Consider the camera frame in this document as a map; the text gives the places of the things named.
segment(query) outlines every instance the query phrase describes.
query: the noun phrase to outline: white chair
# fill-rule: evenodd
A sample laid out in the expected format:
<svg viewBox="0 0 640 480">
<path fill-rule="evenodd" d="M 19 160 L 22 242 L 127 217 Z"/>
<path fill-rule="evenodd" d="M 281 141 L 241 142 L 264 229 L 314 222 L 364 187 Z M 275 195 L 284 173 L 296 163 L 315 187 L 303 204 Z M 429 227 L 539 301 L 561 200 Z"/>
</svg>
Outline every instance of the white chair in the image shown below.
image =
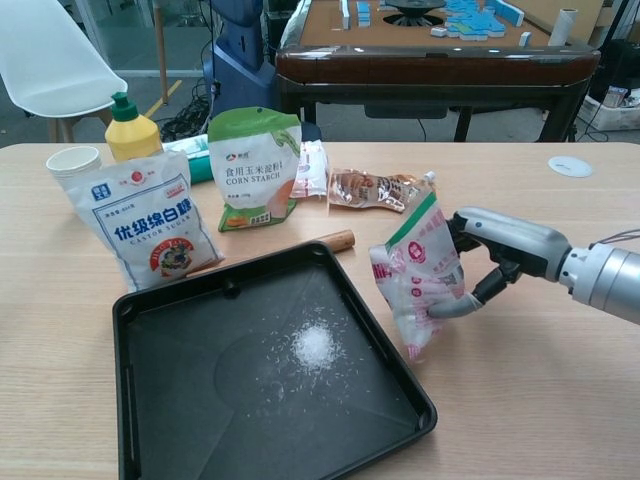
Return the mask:
<svg viewBox="0 0 640 480">
<path fill-rule="evenodd" d="M 126 92 L 58 0 L 0 0 L 0 76 L 11 101 L 49 119 L 49 140 L 73 142 L 85 116 L 111 121 L 111 95 Z"/>
</svg>

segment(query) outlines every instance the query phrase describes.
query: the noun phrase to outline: chair leg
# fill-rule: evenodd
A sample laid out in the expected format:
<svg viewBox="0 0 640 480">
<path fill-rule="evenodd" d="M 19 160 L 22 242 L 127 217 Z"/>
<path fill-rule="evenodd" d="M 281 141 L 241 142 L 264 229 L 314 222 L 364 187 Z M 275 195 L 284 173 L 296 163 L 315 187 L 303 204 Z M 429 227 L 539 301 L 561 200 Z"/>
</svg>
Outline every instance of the chair leg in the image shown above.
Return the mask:
<svg viewBox="0 0 640 480">
<path fill-rule="evenodd" d="M 105 127 L 108 127 L 113 120 L 113 115 L 111 114 L 111 108 L 103 108 L 102 110 L 98 110 L 95 113 L 95 116 L 102 120 Z"/>
<path fill-rule="evenodd" d="M 58 123 L 58 119 L 47 119 L 47 125 L 49 129 L 49 143 L 58 143 L 60 141 L 60 124 Z"/>
<path fill-rule="evenodd" d="M 73 140 L 73 118 L 61 118 L 60 123 L 62 124 L 62 139 L 64 143 L 74 143 Z"/>
</svg>

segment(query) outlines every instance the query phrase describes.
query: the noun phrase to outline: paper cup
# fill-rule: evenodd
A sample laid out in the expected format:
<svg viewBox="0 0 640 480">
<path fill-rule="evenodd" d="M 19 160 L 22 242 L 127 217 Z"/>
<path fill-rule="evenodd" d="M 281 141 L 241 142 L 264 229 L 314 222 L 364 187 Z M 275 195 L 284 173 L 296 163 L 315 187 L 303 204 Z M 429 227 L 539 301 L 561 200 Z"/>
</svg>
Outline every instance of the paper cup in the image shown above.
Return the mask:
<svg viewBox="0 0 640 480">
<path fill-rule="evenodd" d="M 67 189 L 73 177 L 102 167 L 100 152 L 94 147 L 72 147 L 60 150 L 47 159 L 47 169 L 63 189 Z"/>
</svg>

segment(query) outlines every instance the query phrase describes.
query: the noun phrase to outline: food package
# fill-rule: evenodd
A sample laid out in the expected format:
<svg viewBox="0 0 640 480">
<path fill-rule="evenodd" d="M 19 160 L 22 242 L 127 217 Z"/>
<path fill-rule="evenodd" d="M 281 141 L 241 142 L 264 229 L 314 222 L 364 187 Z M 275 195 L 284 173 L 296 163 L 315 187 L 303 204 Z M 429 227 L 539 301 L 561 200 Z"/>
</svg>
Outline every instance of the food package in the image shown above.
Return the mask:
<svg viewBox="0 0 640 480">
<path fill-rule="evenodd" d="M 300 159 L 300 120 L 267 108 L 238 108 L 209 124 L 213 176 L 224 213 L 218 230 L 273 225 L 295 207 L 289 195 Z"/>
<path fill-rule="evenodd" d="M 464 273 L 435 193 L 427 188 L 385 245 L 369 250 L 378 289 L 391 307 L 409 358 L 440 331 L 429 307 L 464 295 Z"/>
<path fill-rule="evenodd" d="M 353 208 L 384 207 L 403 212 L 425 185 L 411 175 L 379 177 L 358 170 L 334 170 L 329 203 Z"/>
<path fill-rule="evenodd" d="M 166 152 L 73 177 L 80 218 L 110 249 L 129 291 L 182 278 L 224 257 L 190 196 L 183 153 Z"/>
<path fill-rule="evenodd" d="M 291 198 L 326 196 L 328 178 L 329 161 L 322 142 L 302 142 L 300 163 Z"/>
</svg>

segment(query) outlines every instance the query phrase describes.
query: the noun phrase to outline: yellow squeeze bottle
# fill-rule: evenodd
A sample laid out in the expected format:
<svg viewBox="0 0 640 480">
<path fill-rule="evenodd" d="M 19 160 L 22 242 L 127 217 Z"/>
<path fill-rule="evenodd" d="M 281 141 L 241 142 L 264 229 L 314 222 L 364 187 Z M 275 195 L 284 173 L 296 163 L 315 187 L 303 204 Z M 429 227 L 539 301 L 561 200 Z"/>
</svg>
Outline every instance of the yellow squeeze bottle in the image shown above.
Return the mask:
<svg viewBox="0 0 640 480">
<path fill-rule="evenodd" d="M 125 92 L 115 93 L 111 98 L 116 102 L 111 107 L 113 121 L 109 124 L 104 138 L 116 162 L 149 157 L 162 152 L 158 126 L 138 114 L 135 103 L 127 99 Z"/>
</svg>

